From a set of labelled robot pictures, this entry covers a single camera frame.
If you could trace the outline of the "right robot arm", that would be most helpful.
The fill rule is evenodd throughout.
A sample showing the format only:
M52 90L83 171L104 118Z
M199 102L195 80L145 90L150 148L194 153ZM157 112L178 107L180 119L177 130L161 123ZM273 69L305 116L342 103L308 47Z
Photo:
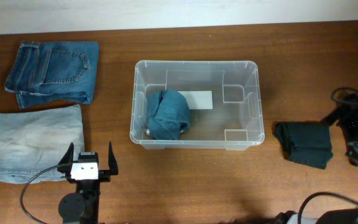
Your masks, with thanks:
M283 147L287 160L314 168L325 169L333 157L329 127L339 126L346 140L346 156L358 167L358 91L350 90L343 96L332 93L336 109L318 123L279 122L274 136ZM355 205L355 208L331 210L319 218L305 218L303 212L314 198L327 195ZM307 197L297 212L279 213L273 223L358 223L358 201L332 192L317 192Z

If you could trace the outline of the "teal blue shirt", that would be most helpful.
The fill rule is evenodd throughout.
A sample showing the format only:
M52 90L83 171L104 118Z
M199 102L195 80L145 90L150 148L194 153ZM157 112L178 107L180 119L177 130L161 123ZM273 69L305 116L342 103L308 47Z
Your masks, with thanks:
M154 92L148 99L147 132L156 140L179 140L190 128L190 108L176 90Z

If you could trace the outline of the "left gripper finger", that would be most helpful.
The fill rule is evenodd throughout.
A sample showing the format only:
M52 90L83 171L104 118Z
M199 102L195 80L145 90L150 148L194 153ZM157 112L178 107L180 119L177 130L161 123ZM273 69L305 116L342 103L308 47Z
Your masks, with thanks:
M70 164L73 162L74 144L71 142L65 155L61 158L59 165Z
M119 168L118 168L117 160L113 153L111 141L109 141L109 149L108 149L108 166L109 166L109 175L110 176L118 175Z

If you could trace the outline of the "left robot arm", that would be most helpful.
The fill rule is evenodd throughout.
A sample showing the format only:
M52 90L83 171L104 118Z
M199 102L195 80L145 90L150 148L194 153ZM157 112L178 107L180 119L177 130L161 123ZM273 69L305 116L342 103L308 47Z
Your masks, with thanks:
M76 190L61 199L58 212L63 223L97 223L100 184L110 182L111 176L119 173L112 145L110 144L108 149L107 170L99 169L99 157L96 152L81 152L77 160L73 158L74 145L70 144L58 163L57 171L64 174L69 183L75 184Z

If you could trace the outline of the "light blue jeans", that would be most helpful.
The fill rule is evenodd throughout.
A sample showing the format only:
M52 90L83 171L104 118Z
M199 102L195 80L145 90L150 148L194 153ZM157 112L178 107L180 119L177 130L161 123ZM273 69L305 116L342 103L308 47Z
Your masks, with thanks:
M0 181L24 184L57 165L74 145L85 151L79 105L26 113L0 113Z

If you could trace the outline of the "black garment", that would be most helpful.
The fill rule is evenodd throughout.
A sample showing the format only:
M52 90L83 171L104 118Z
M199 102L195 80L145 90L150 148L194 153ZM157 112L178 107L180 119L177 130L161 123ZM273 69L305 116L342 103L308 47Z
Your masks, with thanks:
M317 169L325 169L333 158L329 126L311 122L278 122L273 135L285 159Z

